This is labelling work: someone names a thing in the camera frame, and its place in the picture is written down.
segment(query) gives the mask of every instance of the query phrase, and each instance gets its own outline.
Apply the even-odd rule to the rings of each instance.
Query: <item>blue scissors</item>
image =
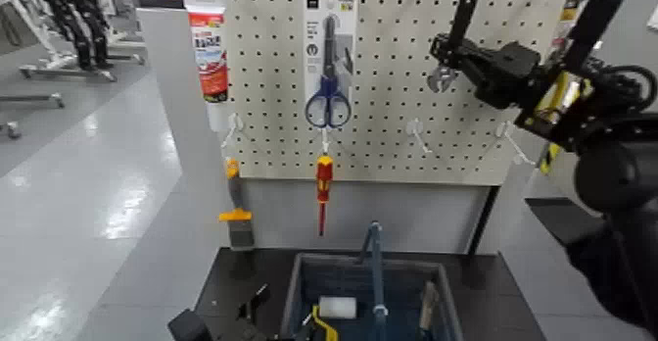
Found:
[[[352,116],[350,100],[341,92],[336,74],[336,22],[328,17],[324,22],[324,62],[318,90],[306,102],[306,120],[315,127],[340,127]]]

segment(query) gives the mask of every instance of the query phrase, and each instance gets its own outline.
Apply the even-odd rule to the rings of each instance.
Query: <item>label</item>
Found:
[[[319,89],[324,53],[324,22],[331,16],[335,28],[335,66],[341,91],[352,99],[354,50],[358,0],[304,0],[304,83],[309,100]]]
[[[226,48],[222,42],[224,16],[195,12],[189,15],[204,99],[210,103],[223,102],[228,98]]]

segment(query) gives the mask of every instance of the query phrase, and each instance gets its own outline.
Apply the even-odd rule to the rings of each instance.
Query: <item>pegboard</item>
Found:
[[[544,54],[564,0],[479,0],[467,36],[498,48],[518,40]],[[229,153],[241,175],[314,178],[321,134],[306,122],[302,0],[226,0],[229,97],[245,124]],[[359,0],[352,119],[329,132],[337,180],[501,184],[514,155],[495,136],[517,111],[478,101],[460,76],[433,93],[428,52],[456,0]],[[418,118],[423,153],[406,124]]]

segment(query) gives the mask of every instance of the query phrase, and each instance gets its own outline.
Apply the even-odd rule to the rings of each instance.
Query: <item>plastic container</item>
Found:
[[[298,254],[293,267],[281,326],[282,337],[292,337],[318,304],[320,296],[351,296],[357,300],[356,319],[324,319],[336,328],[341,341],[376,340],[373,277],[370,259],[321,254]],[[433,312],[434,341],[462,341],[463,336],[441,264],[383,261],[384,302],[388,340],[415,341],[425,281],[437,284],[441,301]]]

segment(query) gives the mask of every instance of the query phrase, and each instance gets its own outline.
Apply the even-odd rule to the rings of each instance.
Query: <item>gray floor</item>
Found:
[[[166,322],[193,307],[219,223],[196,214],[147,68],[117,83],[24,80],[16,93],[61,91],[68,106],[3,105],[23,139],[0,136],[0,339],[168,340]],[[527,211],[503,254],[548,340],[648,340],[609,316]]]
[[[22,79],[16,66],[40,52],[0,58],[4,91],[68,105],[2,104],[23,129],[0,135],[2,340],[74,339],[180,177],[147,68],[119,64],[117,83]]]
[[[611,317],[530,209],[502,250],[541,330],[552,340],[648,341],[642,329]]]

